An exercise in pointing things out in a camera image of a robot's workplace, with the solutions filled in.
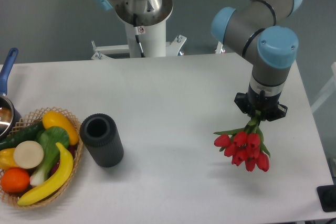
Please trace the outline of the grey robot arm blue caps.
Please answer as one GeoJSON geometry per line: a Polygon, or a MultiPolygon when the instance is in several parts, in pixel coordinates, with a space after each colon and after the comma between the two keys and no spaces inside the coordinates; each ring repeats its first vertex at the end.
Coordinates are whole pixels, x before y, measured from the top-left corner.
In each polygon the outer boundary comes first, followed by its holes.
{"type": "MultiPolygon", "coordinates": [[[[172,0],[95,0],[105,10],[114,9],[125,25],[132,58],[165,57],[172,50],[166,41],[166,20],[172,0]]],[[[284,118],[287,107],[279,103],[299,46],[297,35],[279,22],[290,16],[302,0],[250,0],[243,10],[221,9],[211,33],[222,45],[252,64],[246,93],[235,103],[249,117],[262,121],[284,118]]]]}

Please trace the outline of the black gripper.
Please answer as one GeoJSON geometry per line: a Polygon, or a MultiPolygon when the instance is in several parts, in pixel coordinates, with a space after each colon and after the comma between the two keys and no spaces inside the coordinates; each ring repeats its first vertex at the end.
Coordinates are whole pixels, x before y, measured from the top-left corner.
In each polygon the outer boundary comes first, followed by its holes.
{"type": "Polygon", "coordinates": [[[234,102],[243,114],[260,121],[275,121],[286,116],[288,108],[279,103],[280,94],[268,97],[265,91],[237,93],[234,102]]]}

